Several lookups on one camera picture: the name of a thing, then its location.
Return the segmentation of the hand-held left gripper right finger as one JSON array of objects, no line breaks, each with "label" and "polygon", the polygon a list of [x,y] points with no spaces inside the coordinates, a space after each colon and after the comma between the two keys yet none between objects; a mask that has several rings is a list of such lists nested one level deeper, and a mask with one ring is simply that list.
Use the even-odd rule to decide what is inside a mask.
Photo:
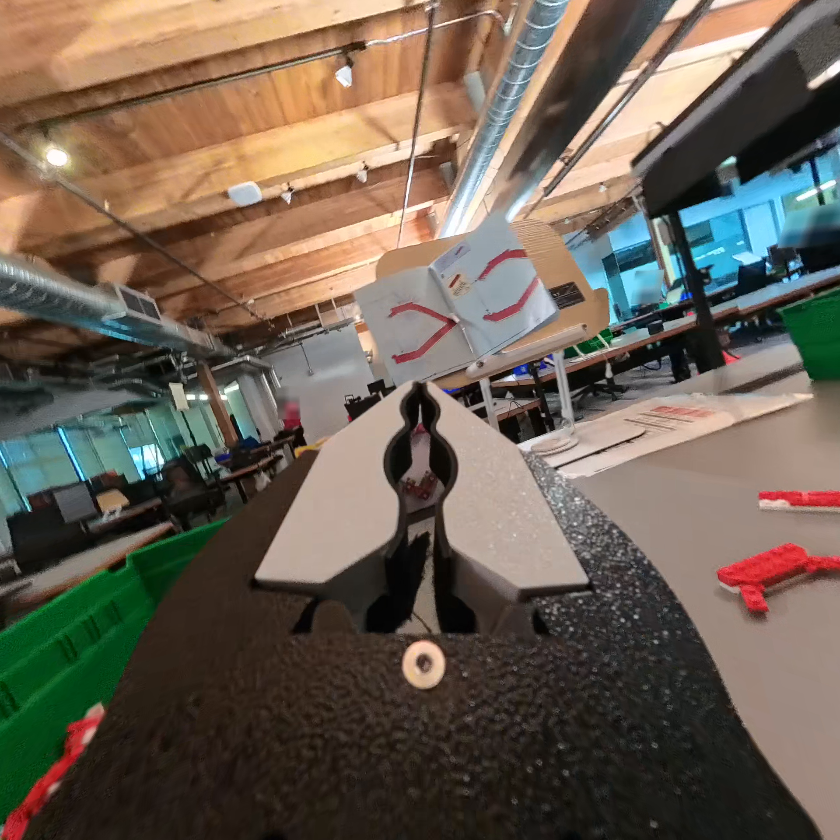
[{"label": "hand-held left gripper right finger", "polygon": [[522,451],[434,383],[423,388],[433,466],[445,468],[436,594],[515,603],[588,590],[589,577]]}]

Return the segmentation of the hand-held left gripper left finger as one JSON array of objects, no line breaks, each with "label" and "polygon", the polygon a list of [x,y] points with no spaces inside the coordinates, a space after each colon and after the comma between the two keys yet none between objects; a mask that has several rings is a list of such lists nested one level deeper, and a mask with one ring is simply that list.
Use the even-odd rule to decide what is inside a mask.
[{"label": "hand-held left gripper left finger", "polygon": [[405,510],[389,458],[419,383],[397,387],[321,447],[258,567],[260,587],[385,587]]}]

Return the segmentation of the pale blue instruction booklet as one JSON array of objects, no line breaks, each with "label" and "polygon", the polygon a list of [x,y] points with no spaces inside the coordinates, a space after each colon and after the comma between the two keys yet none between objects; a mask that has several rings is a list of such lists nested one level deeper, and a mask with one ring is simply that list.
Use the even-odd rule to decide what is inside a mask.
[{"label": "pale blue instruction booklet", "polygon": [[498,213],[430,263],[377,280],[356,300],[395,385],[464,371],[560,312]]}]

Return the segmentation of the red angled lego plate assembly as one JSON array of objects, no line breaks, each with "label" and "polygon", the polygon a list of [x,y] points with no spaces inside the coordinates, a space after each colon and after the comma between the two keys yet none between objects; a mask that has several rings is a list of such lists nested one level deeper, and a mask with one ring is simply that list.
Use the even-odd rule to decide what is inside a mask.
[{"label": "red angled lego plate assembly", "polygon": [[839,513],[838,490],[765,490],[758,500],[766,511]]},{"label": "red angled lego plate assembly", "polygon": [[720,586],[740,595],[750,614],[769,611],[765,594],[769,589],[802,577],[839,572],[836,555],[810,554],[795,543],[784,543],[717,571]]}]

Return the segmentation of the red lego piece cluster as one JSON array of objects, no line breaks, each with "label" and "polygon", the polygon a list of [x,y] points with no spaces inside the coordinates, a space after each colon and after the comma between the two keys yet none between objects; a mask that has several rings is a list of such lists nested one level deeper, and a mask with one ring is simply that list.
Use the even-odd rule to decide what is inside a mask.
[{"label": "red lego piece cluster", "polygon": [[98,703],[83,718],[68,726],[62,754],[34,783],[22,802],[10,812],[2,827],[2,839],[24,838],[29,824],[58,792],[67,773],[84,753],[105,714],[105,707]]}]

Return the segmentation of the black office chair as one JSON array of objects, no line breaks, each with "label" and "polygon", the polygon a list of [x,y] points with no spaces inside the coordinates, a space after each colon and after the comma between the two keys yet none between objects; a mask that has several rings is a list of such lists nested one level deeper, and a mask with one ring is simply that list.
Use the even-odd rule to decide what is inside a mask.
[{"label": "black office chair", "polygon": [[164,510],[183,532],[192,529],[196,516],[211,522],[226,507],[224,489],[207,482],[185,456],[164,462],[159,490]]}]

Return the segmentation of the clear plastic bag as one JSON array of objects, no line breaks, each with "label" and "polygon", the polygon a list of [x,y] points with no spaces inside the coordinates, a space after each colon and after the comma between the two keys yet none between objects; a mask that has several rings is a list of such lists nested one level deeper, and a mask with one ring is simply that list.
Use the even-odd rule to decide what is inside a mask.
[{"label": "clear plastic bag", "polygon": [[592,477],[648,455],[810,402],[812,394],[688,394],[652,398],[583,423],[579,443],[546,462],[570,478]]}]

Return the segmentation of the wooden book stand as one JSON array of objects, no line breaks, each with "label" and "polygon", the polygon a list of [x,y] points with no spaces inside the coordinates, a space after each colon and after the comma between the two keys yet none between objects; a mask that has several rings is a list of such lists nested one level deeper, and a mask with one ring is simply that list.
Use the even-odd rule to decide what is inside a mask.
[{"label": "wooden book stand", "polygon": [[[527,442],[524,449],[539,455],[547,465],[552,466],[546,462],[546,457],[560,455],[579,443],[574,426],[574,413],[571,410],[570,388],[564,367],[564,351],[595,338],[607,326],[609,322],[608,295],[604,289],[592,288],[571,256],[562,237],[551,226],[541,222],[521,222],[509,225],[524,245],[542,282],[549,289],[559,308],[559,316],[503,351],[471,365],[464,371],[426,382],[434,382],[445,390],[458,390],[467,385],[479,383],[482,389],[488,392],[491,380],[513,371],[522,364],[538,363],[542,358],[551,355],[555,362],[555,372],[560,376],[558,387],[568,426],[558,433],[547,435],[548,439],[558,438],[562,442],[561,446],[555,446],[554,451],[550,452],[546,444],[538,444],[534,440]],[[441,238],[424,245],[386,252],[376,265],[375,279],[371,284],[402,270],[430,263],[441,256],[447,247],[458,244],[467,235]]]}]

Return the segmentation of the green plastic bin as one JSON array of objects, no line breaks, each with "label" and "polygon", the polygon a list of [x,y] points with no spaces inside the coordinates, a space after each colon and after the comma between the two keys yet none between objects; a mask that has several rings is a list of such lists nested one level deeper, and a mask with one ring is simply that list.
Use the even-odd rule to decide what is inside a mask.
[{"label": "green plastic bin", "polygon": [[60,760],[70,725],[110,703],[162,598],[226,523],[131,552],[2,631],[2,821]]},{"label": "green plastic bin", "polygon": [[814,382],[839,380],[839,289],[780,310],[805,372]]}]

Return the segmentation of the black stand pole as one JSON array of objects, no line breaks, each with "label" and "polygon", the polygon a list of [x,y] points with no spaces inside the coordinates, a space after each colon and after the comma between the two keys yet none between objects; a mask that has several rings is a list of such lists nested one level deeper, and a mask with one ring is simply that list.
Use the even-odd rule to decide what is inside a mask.
[{"label": "black stand pole", "polygon": [[672,241],[684,268],[686,289],[691,296],[696,314],[695,359],[699,373],[707,373],[726,366],[711,308],[705,291],[705,282],[690,251],[686,230],[679,213],[667,215]]}]

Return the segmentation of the thin ceiling conduit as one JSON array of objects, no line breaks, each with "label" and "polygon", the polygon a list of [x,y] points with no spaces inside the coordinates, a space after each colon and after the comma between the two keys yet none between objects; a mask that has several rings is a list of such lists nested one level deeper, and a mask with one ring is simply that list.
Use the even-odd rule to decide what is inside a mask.
[{"label": "thin ceiling conduit", "polygon": [[422,125],[423,119],[423,109],[424,109],[424,99],[425,99],[425,91],[427,86],[428,74],[429,74],[429,66],[430,66],[430,58],[432,53],[432,44],[434,38],[434,28],[437,22],[438,16],[438,8],[439,8],[439,1],[429,1],[425,6],[426,14],[427,14],[427,21],[426,21],[426,28],[425,28],[425,39],[424,39],[424,46],[423,46],[423,61],[421,65],[421,75],[419,78],[419,86],[416,95],[416,106],[415,106],[415,113],[414,113],[414,120],[413,120],[413,134],[412,134],[412,141],[411,141],[411,150],[408,158],[407,163],[407,170],[406,170],[406,181],[404,185],[404,193],[403,193],[403,200],[402,200],[402,210],[400,213],[400,220],[396,234],[395,245],[399,249],[402,245],[403,241],[403,234],[406,224],[406,217],[408,213],[408,207],[410,204],[411,198],[411,191],[413,187],[413,178],[415,172],[415,165],[417,160],[417,144],[419,139],[419,132]]}]

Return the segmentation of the black overhead panel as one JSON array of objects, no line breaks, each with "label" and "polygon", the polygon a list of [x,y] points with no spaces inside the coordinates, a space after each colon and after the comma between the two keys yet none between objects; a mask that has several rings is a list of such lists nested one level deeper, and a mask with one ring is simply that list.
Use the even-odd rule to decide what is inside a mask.
[{"label": "black overhead panel", "polygon": [[839,2],[802,1],[632,162],[647,215],[722,196],[719,166],[741,184],[838,129]]}]

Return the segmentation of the silver duct with vents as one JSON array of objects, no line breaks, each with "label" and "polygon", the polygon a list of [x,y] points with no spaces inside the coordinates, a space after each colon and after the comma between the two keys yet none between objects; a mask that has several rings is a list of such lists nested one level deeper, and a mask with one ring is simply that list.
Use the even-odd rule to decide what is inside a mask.
[{"label": "silver duct with vents", "polygon": [[84,329],[116,340],[231,358],[235,351],[218,337],[166,317],[156,301],[139,291],[104,283],[95,287],[1,255],[2,309],[66,328]]}]

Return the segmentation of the silver spiral ceiling duct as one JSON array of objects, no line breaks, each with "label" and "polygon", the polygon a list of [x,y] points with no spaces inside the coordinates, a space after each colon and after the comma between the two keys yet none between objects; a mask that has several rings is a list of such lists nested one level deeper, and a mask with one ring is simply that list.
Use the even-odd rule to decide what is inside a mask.
[{"label": "silver spiral ceiling duct", "polygon": [[459,235],[468,210],[539,63],[565,15],[568,1],[535,1],[511,33],[507,58],[487,94],[438,228],[438,238]]}]

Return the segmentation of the black overhead frame bar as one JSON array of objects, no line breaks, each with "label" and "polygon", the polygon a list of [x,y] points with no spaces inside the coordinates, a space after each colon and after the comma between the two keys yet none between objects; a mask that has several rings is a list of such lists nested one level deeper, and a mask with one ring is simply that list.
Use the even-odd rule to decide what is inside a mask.
[{"label": "black overhead frame bar", "polygon": [[495,209],[517,212],[526,202],[673,5],[587,3],[509,153]]}]

